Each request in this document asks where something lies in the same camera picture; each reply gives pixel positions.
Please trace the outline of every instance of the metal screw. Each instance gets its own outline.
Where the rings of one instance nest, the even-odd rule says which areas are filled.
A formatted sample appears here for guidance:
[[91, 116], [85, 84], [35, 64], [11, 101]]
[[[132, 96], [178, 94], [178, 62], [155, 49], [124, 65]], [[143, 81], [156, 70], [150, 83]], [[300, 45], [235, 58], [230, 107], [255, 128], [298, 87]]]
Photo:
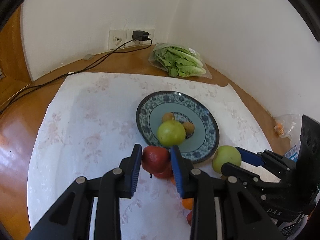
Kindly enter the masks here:
[[230, 183], [236, 183], [238, 180], [237, 180], [236, 177], [230, 176], [230, 177], [228, 177], [228, 181], [229, 181]]
[[122, 170], [121, 170], [120, 168], [115, 168], [115, 169], [112, 170], [112, 173], [113, 173], [114, 175], [119, 175], [119, 174], [122, 173]]
[[201, 170], [199, 170], [199, 169], [197, 169], [197, 168], [194, 168], [194, 169], [191, 170], [191, 173], [192, 173], [193, 175], [199, 175], [199, 174], [201, 173]]
[[76, 179], [76, 183], [78, 183], [78, 184], [82, 184], [82, 183], [84, 183], [85, 182], [85, 177], [78, 177], [77, 179]]

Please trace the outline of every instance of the plate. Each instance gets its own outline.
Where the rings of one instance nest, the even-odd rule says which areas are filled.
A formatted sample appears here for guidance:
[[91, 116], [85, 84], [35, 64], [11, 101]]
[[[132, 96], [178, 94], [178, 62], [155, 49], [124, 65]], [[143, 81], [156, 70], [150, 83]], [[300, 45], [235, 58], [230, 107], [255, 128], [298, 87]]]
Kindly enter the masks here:
[[181, 155], [193, 163], [210, 158], [219, 144], [219, 129], [212, 114], [194, 98], [173, 91], [159, 91], [145, 97], [138, 106], [136, 121], [148, 145], [161, 146], [156, 134], [165, 113], [173, 113], [181, 123], [195, 126], [192, 136], [179, 145]]

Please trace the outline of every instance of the plastic package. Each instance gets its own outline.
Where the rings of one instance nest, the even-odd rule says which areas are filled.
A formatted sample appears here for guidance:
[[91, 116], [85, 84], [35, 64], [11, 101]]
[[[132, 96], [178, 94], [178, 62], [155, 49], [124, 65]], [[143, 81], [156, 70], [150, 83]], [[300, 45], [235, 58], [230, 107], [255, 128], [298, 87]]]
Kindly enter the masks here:
[[296, 146], [299, 153], [300, 133], [301, 133], [301, 116], [300, 114], [284, 114], [275, 118], [277, 125], [274, 127], [276, 133], [281, 137], [289, 137], [290, 146]]
[[170, 43], [157, 44], [149, 57], [149, 62], [167, 71], [171, 77], [201, 76], [212, 79], [200, 54], [184, 46]]

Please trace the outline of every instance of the wall outlet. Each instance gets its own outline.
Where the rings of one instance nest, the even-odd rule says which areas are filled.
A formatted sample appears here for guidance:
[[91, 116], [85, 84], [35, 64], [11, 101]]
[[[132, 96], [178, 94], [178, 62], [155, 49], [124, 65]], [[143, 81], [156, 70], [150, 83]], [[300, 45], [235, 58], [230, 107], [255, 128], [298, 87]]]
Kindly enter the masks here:
[[108, 49], [116, 49], [126, 42], [127, 30], [110, 30]]
[[[155, 34], [154, 29], [130, 29], [127, 30], [127, 40], [126, 41], [131, 41], [132, 40], [132, 32], [133, 31], [145, 31], [149, 33], [149, 38], [153, 40], [153, 36]], [[131, 41], [129, 42], [126, 46], [140, 46], [140, 45], [145, 45], [145, 44], [150, 44], [150, 41]]]

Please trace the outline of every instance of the power adapter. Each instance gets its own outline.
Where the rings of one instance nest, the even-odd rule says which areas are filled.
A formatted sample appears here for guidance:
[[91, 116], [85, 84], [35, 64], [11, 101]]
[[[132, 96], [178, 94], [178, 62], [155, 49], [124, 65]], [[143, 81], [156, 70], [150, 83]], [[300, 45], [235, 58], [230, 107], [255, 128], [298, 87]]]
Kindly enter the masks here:
[[147, 41], [149, 39], [149, 33], [144, 31], [133, 31], [132, 39], [134, 41]]

